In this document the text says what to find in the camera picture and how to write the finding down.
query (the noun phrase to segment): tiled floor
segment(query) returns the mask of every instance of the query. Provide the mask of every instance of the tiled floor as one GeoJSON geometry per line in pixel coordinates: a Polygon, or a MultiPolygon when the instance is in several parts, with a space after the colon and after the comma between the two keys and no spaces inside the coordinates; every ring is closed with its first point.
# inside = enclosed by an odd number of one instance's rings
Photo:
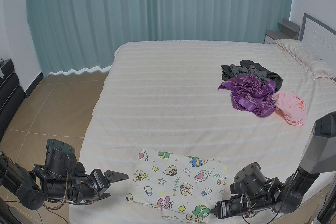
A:
{"type": "MultiPolygon", "coordinates": [[[[99,99],[107,74],[85,72],[81,75],[49,75],[44,78],[16,112],[2,138],[0,150],[29,171],[33,164],[44,163],[46,142],[49,138],[55,138],[72,145],[78,159],[92,110],[99,99]]],[[[274,223],[307,223],[329,188],[326,187],[294,213],[283,216],[274,223]]],[[[4,200],[18,201],[4,187],[0,187],[0,196],[4,200]]],[[[41,223],[36,211],[26,209],[19,203],[11,205],[21,210],[33,223],[41,223]]],[[[38,211],[43,223],[65,223],[44,207],[38,211]]],[[[56,213],[69,221],[67,204],[56,213]]]]}

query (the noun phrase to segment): white cartoon print cloth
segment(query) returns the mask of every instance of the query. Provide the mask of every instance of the white cartoon print cloth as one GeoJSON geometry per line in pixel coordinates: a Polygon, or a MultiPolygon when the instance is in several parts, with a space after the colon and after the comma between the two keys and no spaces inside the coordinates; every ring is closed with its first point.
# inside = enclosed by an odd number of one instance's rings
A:
{"type": "Polygon", "coordinates": [[[126,200],[159,209],[167,219],[208,223],[215,218],[210,209],[225,193],[225,164],[151,149],[142,149],[138,161],[126,200]]]}

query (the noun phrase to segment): purple satin garment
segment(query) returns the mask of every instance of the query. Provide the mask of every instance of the purple satin garment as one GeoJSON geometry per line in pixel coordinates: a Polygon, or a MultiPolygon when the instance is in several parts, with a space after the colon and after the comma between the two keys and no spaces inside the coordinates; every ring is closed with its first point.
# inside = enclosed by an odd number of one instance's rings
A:
{"type": "Polygon", "coordinates": [[[267,117],[275,110],[275,102],[272,101],[275,82],[266,81],[264,84],[255,74],[231,78],[218,89],[231,90],[232,106],[237,110],[248,110],[259,117],[267,117]]]}

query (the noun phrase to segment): barcode label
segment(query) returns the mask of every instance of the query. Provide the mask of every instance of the barcode label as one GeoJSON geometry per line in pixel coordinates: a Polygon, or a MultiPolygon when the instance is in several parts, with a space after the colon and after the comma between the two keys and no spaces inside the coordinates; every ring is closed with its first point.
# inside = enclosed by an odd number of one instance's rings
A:
{"type": "Polygon", "coordinates": [[[222,201],[222,217],[226,217],[226,206],[224,201],[222,201]]]}
{"type": "Polygon", "coordinates": [[[102,182],[100,181],[100,178],[99,178],[99,176],[97,175],[97,172],[96,172],[96,171],[93,172],[93,175],[95,176],[95,179],[96,179],[96,181],[97,181],[99,187],[100,187],[100,188],[103,188],[103,184],[102,184],[102,182]]]}

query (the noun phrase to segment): mattress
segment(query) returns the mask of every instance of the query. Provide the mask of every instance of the mattress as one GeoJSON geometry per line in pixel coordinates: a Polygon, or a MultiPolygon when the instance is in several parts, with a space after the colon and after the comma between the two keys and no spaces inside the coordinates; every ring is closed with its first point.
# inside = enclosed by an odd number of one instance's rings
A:
{"type": "MultiPolygon", "coordinates": [[[[289,54],[274,44],[226,41],[150,41],[121,46],[93,110],[79,161],[94,168],[127,173],[137,170],[142,148],[203,159],[219,159],[233,176],[258,162],[266,177],[284,182],[298,167],[314,121],[336,110],[336,85],[313,80],[289,54]],[[217,91],[221,65],[259,62],[283,78],[281,90],[294,91],[307,105],[307,123],[288,125],[281,112],[260,118],[233,109],[230,91],[217,91]]],[[[304,200],[326,186],[322,174],[304,200]]],[[[125,200],[130,180],[111,185],[111,197],[90,206],[69,207],[71,223],[175,223],[159,210],[125,200]]],[[[251,221],[262,223],[270,210],[251,221]]],[[[245,223],[241,217],[212,223],[245,223]]]]}

